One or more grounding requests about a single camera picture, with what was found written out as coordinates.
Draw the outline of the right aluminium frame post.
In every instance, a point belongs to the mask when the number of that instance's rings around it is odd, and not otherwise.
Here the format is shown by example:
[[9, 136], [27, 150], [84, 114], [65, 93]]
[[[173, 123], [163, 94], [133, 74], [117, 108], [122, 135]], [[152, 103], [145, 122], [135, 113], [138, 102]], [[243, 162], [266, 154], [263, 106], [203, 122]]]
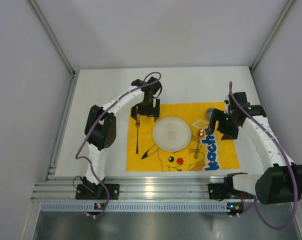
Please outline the right aluminium frame post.
[[258, 67], [259, 63], [263, 59], [264, 55], [266, 54], [267, 50], [271, 46], [272, 42], [275, 40], [276, 36], [278, 35], [281, 27], [283, 26], [284, 22], [286, 21], [287, 17], [289, 16], [290, 12], [294, 8], [297, 0], [287, 0], [283, 9], [281, 10], [280, 14], [276, 18], [274, 25], [272, 26], [271, 30], [269, 31], [262, 47], [258, 51], [257, 56], [255, 57], [252, 65], [249, 67], [250, 73], [253, 74]]

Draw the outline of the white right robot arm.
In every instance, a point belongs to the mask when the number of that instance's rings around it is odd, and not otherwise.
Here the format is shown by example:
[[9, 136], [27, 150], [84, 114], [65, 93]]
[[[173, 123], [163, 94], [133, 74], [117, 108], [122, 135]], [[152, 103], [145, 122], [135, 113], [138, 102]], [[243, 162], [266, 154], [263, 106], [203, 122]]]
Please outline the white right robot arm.
[[302, 195], [302, 164], [295, 164], [279, 145], [271, 130], [267, 114], [261, 105], [252, 105], [245, 92], [229, 94], [226, 109], [210, 107], [206, 136], [215, 131], [222, 140], [236, 140], [239, 129], [250, 138], [261, 161], [258, 174], [231, 173], [224, 178], [230, 192], [245, 192], [256, 196], [263, 205], [299, 201]]

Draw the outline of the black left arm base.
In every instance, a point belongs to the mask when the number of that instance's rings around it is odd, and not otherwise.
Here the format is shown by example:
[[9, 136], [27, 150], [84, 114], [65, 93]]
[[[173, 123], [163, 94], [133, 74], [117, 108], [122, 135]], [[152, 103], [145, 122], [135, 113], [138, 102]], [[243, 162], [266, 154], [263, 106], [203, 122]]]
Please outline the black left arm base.
[[87, 180], [86, 177], [80, 177], [81, 183], [76, 186], [76, 200], [107, 200], [109, 193], [110, 200], [118, 200], [120, 193], [119, 184], [105, 184], [106, 189], [99, 183], [95, 184]]

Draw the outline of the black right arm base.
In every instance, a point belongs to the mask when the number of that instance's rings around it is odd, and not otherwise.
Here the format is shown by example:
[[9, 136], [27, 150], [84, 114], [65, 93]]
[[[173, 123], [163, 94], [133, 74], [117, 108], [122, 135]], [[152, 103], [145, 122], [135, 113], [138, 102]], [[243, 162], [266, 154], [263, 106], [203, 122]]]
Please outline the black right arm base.
[[210, 200], [223, 201], [229, 199], [251, 200], [254, 196], [250, 193], [236, 190], [233, 186], [233, 176], [236, 173], [228, 174], [223, 178], [223, 183], [209, 183], [208, 193]]

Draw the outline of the white round plate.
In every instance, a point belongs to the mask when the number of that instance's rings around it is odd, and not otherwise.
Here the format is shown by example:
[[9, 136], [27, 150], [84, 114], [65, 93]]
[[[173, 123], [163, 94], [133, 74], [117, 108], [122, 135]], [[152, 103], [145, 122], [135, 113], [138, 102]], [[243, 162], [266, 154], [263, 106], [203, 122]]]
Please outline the white round plate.
[[153, 127], [154, 143], [167, 152], [183, 150], [191, 141], [192, 132], [189, 125], [178, 117], [165, 117]]

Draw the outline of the copper fork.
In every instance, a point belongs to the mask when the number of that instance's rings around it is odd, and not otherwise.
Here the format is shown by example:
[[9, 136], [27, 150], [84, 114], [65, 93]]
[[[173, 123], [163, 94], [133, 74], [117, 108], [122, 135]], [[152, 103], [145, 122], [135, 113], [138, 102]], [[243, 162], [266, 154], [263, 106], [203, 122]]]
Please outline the copper fork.
[[140, 127], [141, 121], [140, 121], [140, 115], [138, 114], [136, 116], [136, 122], [135, 122], [135, 126], [136, 126], [136, 154], [139, 153], [139, 127]]

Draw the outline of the left aluminium frame post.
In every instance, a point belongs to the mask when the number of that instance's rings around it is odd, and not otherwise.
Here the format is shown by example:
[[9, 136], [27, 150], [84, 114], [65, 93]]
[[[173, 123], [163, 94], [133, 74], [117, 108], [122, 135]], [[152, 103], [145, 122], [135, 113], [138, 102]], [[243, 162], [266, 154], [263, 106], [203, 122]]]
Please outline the left aluminium frame post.
[[53, 48], [55, 49], [56, 53], [62, 60], [64, 66], [66, 67], [67, 71], [70, 75], [75, 75], [75, 70], [73, 69], [72, 65], [70, 64], [63, 48], [61, 47], [61, 44], [59, 43], [59, 40], [57, 39], [54, 31], [52, 30], [47, 18], [45, 17], [43, 11], [41, 10], [40, 6], [38, 5], [36, 0], [27, 0], [30, 8], [33, 10], [33, 12], [36, 15], [36, 18], [39, 20], [41, 26], [43, 27], [46, 35], [48, 36]]

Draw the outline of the gold spoon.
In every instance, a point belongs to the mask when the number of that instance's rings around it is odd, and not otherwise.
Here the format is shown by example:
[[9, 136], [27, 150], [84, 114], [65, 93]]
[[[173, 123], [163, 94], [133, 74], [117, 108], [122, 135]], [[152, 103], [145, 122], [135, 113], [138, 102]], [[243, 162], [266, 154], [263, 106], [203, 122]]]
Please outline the gold spoon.
[[196, 147], [196, 150], [195, 150], [194, 155], [193, 155], [193, 157], [195, 159], [197, 159], [199, 157], [200, 142], [201, 142], [201, 139], [203, 138], [204, 134], [205, 134], [205, 131], [204, 131], [203, 128], [200, 128], [197, 132], [197, 135], [196, 135], [196, 137], [197, 137], [197, 147]]

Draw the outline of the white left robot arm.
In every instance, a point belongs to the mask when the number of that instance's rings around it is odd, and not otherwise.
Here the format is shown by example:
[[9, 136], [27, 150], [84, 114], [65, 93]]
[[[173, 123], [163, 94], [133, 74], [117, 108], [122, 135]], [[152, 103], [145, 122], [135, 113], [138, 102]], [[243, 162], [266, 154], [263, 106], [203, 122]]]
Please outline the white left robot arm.
[[107, 148], [117, 136], [117, 118], [125, 113], [137, 120], [145, 116], [155, 121], [160, 117], [160, 100], [155, 94], [162, 93], [161, 76], [147, 76], [149, 80], [134, 80], [124, 93], [102, 106], [94, 105], [87, 117], [83, 140], [75, 154], [77, 160], [88, 161], [84, 177], [94, 185], [100, 185], [105, 178]]

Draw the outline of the aluminium frame post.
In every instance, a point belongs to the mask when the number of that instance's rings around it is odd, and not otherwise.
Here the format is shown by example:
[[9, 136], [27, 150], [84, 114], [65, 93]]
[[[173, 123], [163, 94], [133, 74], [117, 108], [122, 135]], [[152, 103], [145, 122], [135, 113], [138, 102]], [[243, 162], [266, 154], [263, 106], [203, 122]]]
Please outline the aluminium frame post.
[[258, 51], [257, 56], [255, 57], [252, 65], [249, 67], [250, 73], [253, 74], [258, 67], [259, 63], [263, 59], [264, 55], [266, 54], [267, 50], [271, 46], [272, 42], [275, 40], [276, 36], [278, 35], [281, 27], [283, 26], [284, 22], [286, 21], [287, 17], [289, 16], [290, 12], [294, 8], [297, 0], [287, 0], [283, 9], [281, 10], [280, 14], [276, 18], [274, 25], [272, 26], [271, 30], [269, 31], [262, 47]]
[[54, 31], [52, 30], [47, 18], [45, 17], [43, 11], [41, 10], [40, 6], [38, 5], [36, 0], [27, 0], [30, 8], [33, 10], [33, 12], [36, 15], [36, 18], [39, 20], [41, 26], [43, 27], [46, 35], [48, 36], [53, 48], [55, 49], [56, 53], [62, 60], [64, 66], [66, 67], [67, 71], [70, 75], [75, 75], [75, 70], [73, 69], [72, 65], [70, 64], [63, 48], [61, 47], [61, 44], [59, 43], [59, 40], [57, 39]]

